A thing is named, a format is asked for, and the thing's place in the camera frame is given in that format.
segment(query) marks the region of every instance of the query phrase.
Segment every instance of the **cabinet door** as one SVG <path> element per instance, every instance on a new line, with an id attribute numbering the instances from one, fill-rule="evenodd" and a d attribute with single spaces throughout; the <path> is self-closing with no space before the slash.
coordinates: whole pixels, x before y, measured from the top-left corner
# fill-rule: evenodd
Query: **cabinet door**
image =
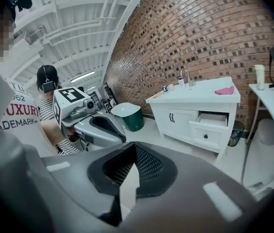
<path id="1" fill-rule="evenodd" d="M 189 141 L 191 139 L 189 122 L 196 121 L 197 111 L 156 109 L 154 117 L 160 132 Z"/>

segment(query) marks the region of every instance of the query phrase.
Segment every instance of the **white cabinet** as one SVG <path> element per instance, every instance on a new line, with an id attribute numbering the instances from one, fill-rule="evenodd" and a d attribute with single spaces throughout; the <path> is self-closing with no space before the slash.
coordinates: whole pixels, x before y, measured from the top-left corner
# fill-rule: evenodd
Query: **white cabinet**
<path id="1" fill-rule="evenodd" d="M 215 91 L 234 86 L 231 77 L 199 81 L 193 87 L 175 86 L 148 98 L 159 132 L 219 153 L 221 158 L 230 139 L 240 94 Z"/>

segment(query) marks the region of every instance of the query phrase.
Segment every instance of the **small bottle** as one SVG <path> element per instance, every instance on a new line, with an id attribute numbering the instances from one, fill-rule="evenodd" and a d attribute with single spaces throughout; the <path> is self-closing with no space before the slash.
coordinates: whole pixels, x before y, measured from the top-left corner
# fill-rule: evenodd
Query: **small bottle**
<path id="1" fill-rule="evenodd" d="M 185 82 L 181 77 L 179 77 L 178 83 L 179 83 L 179 86 L 185 86 Z"/>

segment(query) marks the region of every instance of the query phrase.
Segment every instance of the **trash bin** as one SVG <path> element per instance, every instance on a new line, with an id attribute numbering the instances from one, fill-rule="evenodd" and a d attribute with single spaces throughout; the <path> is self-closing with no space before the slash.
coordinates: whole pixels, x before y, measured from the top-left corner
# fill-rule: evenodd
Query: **trash bin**
<path id="1" fill-rule="evenodd" d="M 120 103 L 112 108 L 111 113 L 121 117 L 130 131 L 138 131 L 144 125 L 141 107 L 138 105 Z"/>
<path id="2" fill-rule="evenodd" d="M 229 140 L 229 143 L 228 143 L 229 147 L 234 147 L 234 146 L 237 145 L 237 143 L 240 140 L 240 137 L 243 134 L 244 129 L 245 129 L 244 124 L 242 124 L 241 122 L 238 122 L 238 121 L 234 122 L 233 130 L 232 130 L 230 140 Z"/>

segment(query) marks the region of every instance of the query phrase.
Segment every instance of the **green trash can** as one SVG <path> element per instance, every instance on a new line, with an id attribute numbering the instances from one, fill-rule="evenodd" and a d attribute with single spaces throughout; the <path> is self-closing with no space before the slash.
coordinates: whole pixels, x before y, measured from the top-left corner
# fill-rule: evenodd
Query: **green trash can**
<path id="1" fill-rule="evenodd" d="M 112 108 L 111 113 L 121 117 L 130 131 L 138 131 L 144 125 L 141 107 L 138 105 L 120 103 Z"/>

